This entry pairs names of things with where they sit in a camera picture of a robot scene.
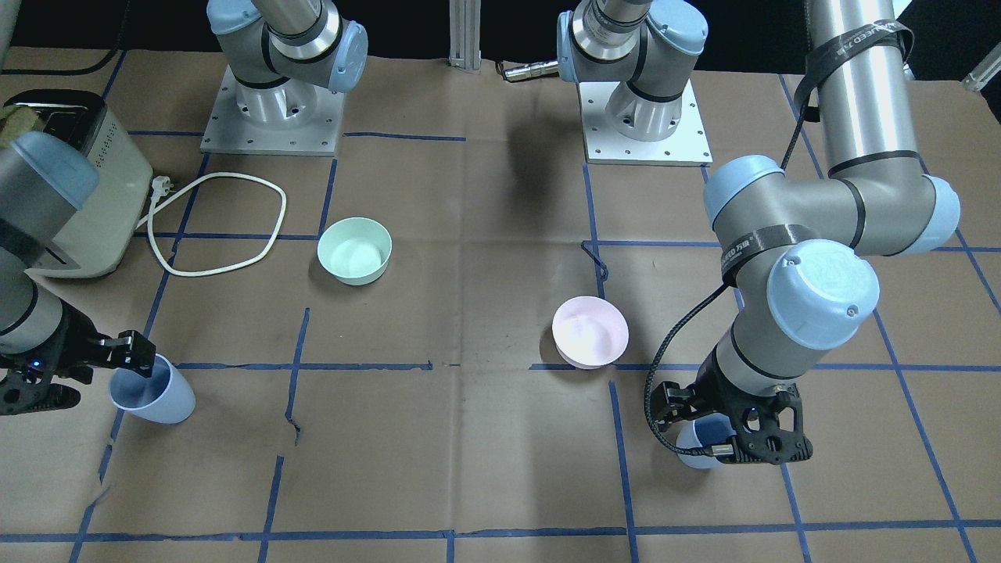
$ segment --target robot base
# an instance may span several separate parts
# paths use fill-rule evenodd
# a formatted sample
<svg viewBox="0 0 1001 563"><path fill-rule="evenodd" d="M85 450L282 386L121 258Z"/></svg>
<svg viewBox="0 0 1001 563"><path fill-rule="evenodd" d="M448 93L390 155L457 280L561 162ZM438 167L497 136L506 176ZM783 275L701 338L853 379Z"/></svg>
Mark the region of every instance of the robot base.
<svg viewBox="0 0 1001 563"><path fill-rule="evenodd" d="M247 119L236 103L236 78L226 67L212 115L201 139L203 152L334 156L344 115L344 94L316 88L316 107L294 127L266 127Z"/></svg>
<svg viewBox="0 0 1001 563"><path fill-rule="evenodd" d="M701 166L713 161L692 82L685 86L682 118L675 132L662 141L639 141L618 130L605 110L618 82L581 82L581 119L588 162Z"/></svg>

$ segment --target white power cord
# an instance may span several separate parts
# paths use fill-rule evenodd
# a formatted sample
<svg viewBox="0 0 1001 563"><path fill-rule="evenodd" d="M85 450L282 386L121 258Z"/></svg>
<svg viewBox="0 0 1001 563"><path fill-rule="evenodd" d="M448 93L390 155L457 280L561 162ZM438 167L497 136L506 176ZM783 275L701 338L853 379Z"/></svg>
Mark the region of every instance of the white power cord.
<svg viewBox="0 0 1001 563"><path fill-rule="evenodd" d="M160 210L162 210L167 205L173 203L181 195L187 193L192 187L211 178L244 179L255 183L259 183L261 185L273 189L274 191L277 191L278 195L281 197L281 208L278 210L278 219L274 223L274 230L271 232L271 237L267 239L267 243L264 244L264 249L261 250L259 254L257 254L252 258L245 259L239 263L224 265L222 267L216 267L214 269L206 269L203 271L185 271L181 269L174 269L173 266L167 263L167 260L164 259L163 254L160 253L159 246L156 245L156 238L153 236L153 215L160 212ZM200 178L185 185L180 190L178 190L177 193L174 193L173 195L168 197L166 201L164 201L163 203L159 203L160 198L162 198L164 195L167 194L167 191L170 189L172 185L173 184L170 183L170 178L166 176L157 176L153 178L153 183L152 183L153 194L149 198L149 214L139 219L139 222L137 222L135 225L135 227L138 229L143 225L143 223L146 224L146 236L149 238L149 245L153 248L153 254L156 255L156 259L159 260L160 265L163 266L163 269L166 269L170 273L182 277L201 277L204 275L215 275L216 273L225 273L227 271L239 269L241 267L245 267L252 263L260 261L261 258L267 255L267 252L271 250L271 246L274 244L274 241L278 238L278 231L281 229L281 222L285 220L285 206L287 203L287 198L285 197L285 192L277 185L265 179L258 178L256 176L251 176L249 174L241 174L239 172L212 172L210 174L205 174L204 176L201 176Z"/></svg>

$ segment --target light blue joint cap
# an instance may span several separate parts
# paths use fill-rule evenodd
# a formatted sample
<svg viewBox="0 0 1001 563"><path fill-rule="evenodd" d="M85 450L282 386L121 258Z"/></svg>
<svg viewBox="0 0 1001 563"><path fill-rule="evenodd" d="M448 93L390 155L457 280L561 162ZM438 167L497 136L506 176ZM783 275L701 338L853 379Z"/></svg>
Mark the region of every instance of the light blue joint cap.
<svg viewBox="0 0 1001 563"><path fill-rule="evenodd" d="M775 160L762 154L741 156L721 166L706 182L706 190L703 192L710 226L716 224L716 217L742 189L775 172L786 175Z"/></svg>
<svg viewBox="0 0 1001 563"><path fill-rule="evenodd" d="M775 262L767 294L772 317L786 336L811 350L834 350L876 309L879 278L848 246L815 238Z"/></svg>
<svg viewBox="0 0 1001 563"><path fill-rule="evenodd" d="M921 236L908 246L901 254L916 254L938 248L952 236L959 226L959 195L953 191L949 182L936 176L925 174L935 186L935 210L932 218L921 232Z"/></svg>
<svg viewBox="0 0 1001 563"><path fill-rule="evenodd" d="M702 54L709 24L695 6L684 0L654 0L647 13L650 27L679 51Z"/></svg>
<svg viewBox="0 0 1001 563"><path fill-rule="evenodd" d="M75 148L48 133L29 131L11 147L76 210L97 188L97 168Z"/></svg>
<svg viewBox="0 0 1001 563"><path fill-rule="evenodd" d="M337 45L337 53L333 57L327 88L331 92L350 92L354 89L365 69L367 56L368 32L357 22L347 22L340 45Z"/></svg>
<svg viewBox="0 0 1001 563"><path fill-rule="evenodd" d="M216 35L239 31L260 19L260 12L250 0L208 0L205 12Z"/></svg>
<svg viewBox="0 0 1001 563"><path fill-rule="evenodd" d="M564 82L580 82L574 68L574 38L571 36L570 22L574 12L560 14L557 21L557 62L560 63L560 78Z"/></svg>

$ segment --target black background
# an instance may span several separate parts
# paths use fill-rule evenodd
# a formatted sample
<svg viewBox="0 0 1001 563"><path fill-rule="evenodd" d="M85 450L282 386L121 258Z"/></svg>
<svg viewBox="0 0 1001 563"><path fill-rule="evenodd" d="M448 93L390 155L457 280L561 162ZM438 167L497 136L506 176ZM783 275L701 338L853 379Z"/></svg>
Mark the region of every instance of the black background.
<svg viewBox="0 0 1001 563"><path fill-rule="evenodd" d="M579 0L483 0L481 54L489 60L556 58L556 22ZM341 14L368 30L369 54L444 58L448 2L336 0ZM807 52L800 0L690 0L709 22L697 69L802 73ZM12 44L107 49L126 0L24 0ZM206 0L132 0L125 49L218 51ZM914 0L900 17L917 42L911 67L920 80L961 80L1001 42L999 0ZM1001 115L1001 79L984 95Z"/></svg>

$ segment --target white mounting plate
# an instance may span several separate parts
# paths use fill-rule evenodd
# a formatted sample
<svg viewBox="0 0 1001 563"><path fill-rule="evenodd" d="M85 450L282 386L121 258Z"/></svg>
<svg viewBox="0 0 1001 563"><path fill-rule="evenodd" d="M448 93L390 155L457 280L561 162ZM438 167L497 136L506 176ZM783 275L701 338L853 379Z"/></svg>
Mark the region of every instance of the white mounting plate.
<svg viewBox="0 0 1001 563"><path fill-rule="evenodd" d="M588 162L701 166L713 161L692 82L682 93L682 118L674 134L662 141L638 141L616 130L605 106L619 82L581 82L581 120Z"/></svg>
<svg viewBox="0 0 1001 563"><path fill-rule="evenodd" d="M344 115L344 94L316 88L317 107L291 128L265 128L236 106L236 79L226 67L212 114L201 137L202 152L334 156Z"/></svg>

